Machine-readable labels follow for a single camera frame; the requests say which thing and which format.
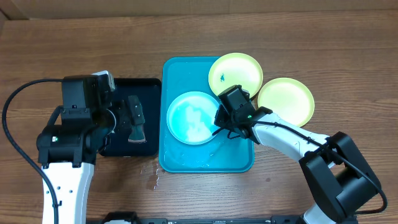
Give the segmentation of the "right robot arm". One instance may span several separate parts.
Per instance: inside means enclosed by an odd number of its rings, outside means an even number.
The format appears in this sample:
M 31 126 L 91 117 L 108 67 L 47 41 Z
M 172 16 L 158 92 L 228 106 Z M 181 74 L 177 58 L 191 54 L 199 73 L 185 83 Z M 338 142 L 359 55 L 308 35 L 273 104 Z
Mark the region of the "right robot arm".
M 379 179 L 345 133 L 312 133 L 250 103 L 221 104 L 215 124 L 299 163 L 315 204 L 298 223 L 346 223 L 357 215 L 381 213 L 387 208 Z

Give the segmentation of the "green scrubbing sponge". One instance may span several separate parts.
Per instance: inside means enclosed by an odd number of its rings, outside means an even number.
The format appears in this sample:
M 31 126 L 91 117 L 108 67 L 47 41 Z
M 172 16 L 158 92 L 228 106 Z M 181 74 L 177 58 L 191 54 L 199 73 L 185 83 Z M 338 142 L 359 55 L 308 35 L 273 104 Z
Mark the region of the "green scrubbing sponge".
M 134 125 L 131 127 L 131 133 L 128 137 L 128 141 L 134 144 L 140 144 L 146 142 L 146 136 L 144 133 L 144 125 Z

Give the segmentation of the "white plate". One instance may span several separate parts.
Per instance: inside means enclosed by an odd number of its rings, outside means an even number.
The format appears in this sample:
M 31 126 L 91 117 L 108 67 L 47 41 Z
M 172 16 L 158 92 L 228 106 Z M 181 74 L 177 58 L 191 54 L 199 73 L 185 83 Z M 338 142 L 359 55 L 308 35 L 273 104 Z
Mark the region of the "white plate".
M 184 144 L 200 145 L 214 138 L 219 103 L 207 93 L 189 91 L 176 97 L 167 110 L 167 126 Z

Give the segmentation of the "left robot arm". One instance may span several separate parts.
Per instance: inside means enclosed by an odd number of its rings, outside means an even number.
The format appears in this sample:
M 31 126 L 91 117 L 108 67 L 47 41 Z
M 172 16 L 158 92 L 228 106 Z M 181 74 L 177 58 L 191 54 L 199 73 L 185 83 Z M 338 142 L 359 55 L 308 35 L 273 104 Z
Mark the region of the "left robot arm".
M 45 174 L 43 223 L 85 223 L 97 155 L 144 141 L 143 124 L 135 95 L 125 100 L 64 95 L 36 142 Z

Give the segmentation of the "yellow plate cleaned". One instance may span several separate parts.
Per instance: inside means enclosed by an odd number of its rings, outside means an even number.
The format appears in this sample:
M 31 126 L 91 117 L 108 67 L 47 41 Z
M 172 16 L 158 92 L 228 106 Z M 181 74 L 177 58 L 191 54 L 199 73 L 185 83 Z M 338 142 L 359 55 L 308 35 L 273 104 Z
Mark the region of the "yellow plate cleaned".
M 307 124 L 315 111 L 311 91 L 302 82 L 287 77 L 267 82 L 258 94 L 257 105 L 298 127 Z

